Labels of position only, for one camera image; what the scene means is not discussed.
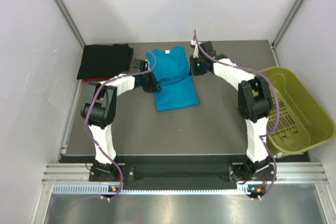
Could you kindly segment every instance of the white wall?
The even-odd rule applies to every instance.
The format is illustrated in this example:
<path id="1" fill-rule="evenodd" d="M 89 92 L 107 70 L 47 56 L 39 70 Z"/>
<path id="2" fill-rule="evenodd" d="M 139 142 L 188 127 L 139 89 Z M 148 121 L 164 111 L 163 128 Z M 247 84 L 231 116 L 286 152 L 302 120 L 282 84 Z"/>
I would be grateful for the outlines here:
<path id="1" fill-rule="evenodd" d="M 306 0 L 278 46 L 292 69 L 336 121 L 336 1 Z M 336 141 L 312 150 L 336 195 Z"/>
<path id="2" fill-rule="evenodd" d="M 272 41 L 295 0 L 63 0 L 86 44 Z"/>
<path id="3" fill-rule="evenodd" d="M 53 0 L 0 0 L 0 223 L 28 223 L 82 49 Z"/>

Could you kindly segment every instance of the metal frame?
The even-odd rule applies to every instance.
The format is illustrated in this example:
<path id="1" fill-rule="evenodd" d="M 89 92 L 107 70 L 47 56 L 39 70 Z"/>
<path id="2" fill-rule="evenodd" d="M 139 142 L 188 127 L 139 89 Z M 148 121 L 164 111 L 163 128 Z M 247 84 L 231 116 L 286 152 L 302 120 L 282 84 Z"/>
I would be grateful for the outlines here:
<path id="1" fill-rule="evenodd" d="M 281 29 L 279 30 L 275 40 L 270 44 L 276 64 L 281 66 L 281 61 L 277 53 L 277 46 L 279 45 L 282 37 L 284 36 L 286 30 L 297 14 L 300 6 L 304 0 L 296 0 L 292 10 L 288 14 L 286 20 L 284 21 Z M 72 20 L 65 4 L 62 0 L 55 0 L 56 5 L 59 7 L 63 17 L 68 23 L 70 29 L 75 35 L 76 39 L 82 47 L 85 46 L 85 42 L 77 29 L 74 21 Z M 76 106 L 78 103 L 79 93 L 81 89 L 81 81 L 76 82 L 76 87 L 72 96 L 72 102 L 70 110 L 68 113 L 66 125 L 64 127 L 64 133 L 62 136 L 62 142 L 60 146 L 60 151 L 58 158 L 61 154 L 64 154 L 67 148 L 71 126 L 74 120 Z M 34 212 L 31 223 L 44 223 L 46 218 L 46 213 L 48 206 L 50 204 L 51 195 L 55 185 L 77 185 L 82 187 L 85 185 L 105 185 L 106 183 L 92 183 L 88 181 L 89 171 L 85 167 L 85 164 L 48 164 L 46 167 L 45 174 L 43 176 L 43 181 L 41 183 L 41 188 L 38 197 L 38 204 Z M 317 189 L 317 194 L 321 202 L 321 207 L 326 216 L 328 223 L 336 223 L 336 204 L 335 198 L 331 191 L 327 176 L 324 172 L 322 163 L 278 163 L 278 174 L 277 174 L 277 184 L 315 184 Z M 119 185 L 118 182 L 109 182 L 108 185 Z M 163 191 L 131 191 L 124 190 L 123 194 L 204 194 L 204 193 L 215 193 L 215 194 L 227 194 L 228 191 L 220 190 L 215 192 L 206 192 L 202 190 L 198 191 L 174 191 L 169 192 Z M 239 194 L 239 188 L 236 191 L 231 191 L 231 194 Z"/>

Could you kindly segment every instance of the yellow-green laundry basket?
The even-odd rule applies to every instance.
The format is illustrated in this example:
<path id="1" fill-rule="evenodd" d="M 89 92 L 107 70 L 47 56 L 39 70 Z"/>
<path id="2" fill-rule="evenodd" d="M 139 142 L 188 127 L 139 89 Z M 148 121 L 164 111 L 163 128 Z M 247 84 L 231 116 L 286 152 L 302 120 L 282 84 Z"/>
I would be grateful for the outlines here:
<path id="1" fill-rule="evenodd" d="M 293 72 L 283 67 L 272 67 L 261 73 L 275 87 L 280 105 L 278 128 L 267 140 L 274 155 L 300 154 L 334 138 L 334 122 Z M 274 100 L 273 104 L 267 132 L 275 123 Z"/>

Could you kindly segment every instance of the black folded cloth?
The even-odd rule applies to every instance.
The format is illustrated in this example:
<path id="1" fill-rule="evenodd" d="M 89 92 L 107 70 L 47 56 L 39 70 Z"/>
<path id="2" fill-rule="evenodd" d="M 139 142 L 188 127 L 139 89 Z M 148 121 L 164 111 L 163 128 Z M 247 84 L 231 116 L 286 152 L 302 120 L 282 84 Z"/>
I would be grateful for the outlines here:
<path id="1" fill-rule="evenodd" d="M 133 55 L 133 48 L 124 45 L 89 45 L 84 46 L 82 62 L 77 80 L 108 80 L 128 70 Z"/>

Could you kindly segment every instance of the reflective metal surface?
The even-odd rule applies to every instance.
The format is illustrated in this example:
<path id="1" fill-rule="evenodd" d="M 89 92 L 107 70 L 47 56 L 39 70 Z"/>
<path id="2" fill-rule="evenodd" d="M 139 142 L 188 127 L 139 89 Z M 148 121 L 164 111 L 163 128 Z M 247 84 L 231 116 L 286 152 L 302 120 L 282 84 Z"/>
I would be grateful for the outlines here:
<path id="1" fill-rule="evenodd" d="M 55 213 L 63 214 L 83 195 L 53 195 Z M 263 201 L 247 196 L 123 195 L 108 203 L 89 199 L 62 219 L 48 209 L 45 223 L 326 223 L 314 185 L 275 185 Z"/>
<path id="2" fill-rule="evenodd" d="M 130 44 L 141 49 L 182 46 L 189 57 L 190 42 Z M 218 54 L 238 65 L 257 70 L 275 66 L 267 40 L 214 41 Z M 154 95 L 135 89 L 118 97 L 112 123 L 113 145 L 118 155 L 245 154 L 246 125 L 237 109 L 237 91 L 221 78 L 207 73 L 194 77 L 199 106 L 157 112 Z M 80 109 L 86 95 L 82 85 L 66 155 L 94 155 L 93 143 L 84 132 Z"/>

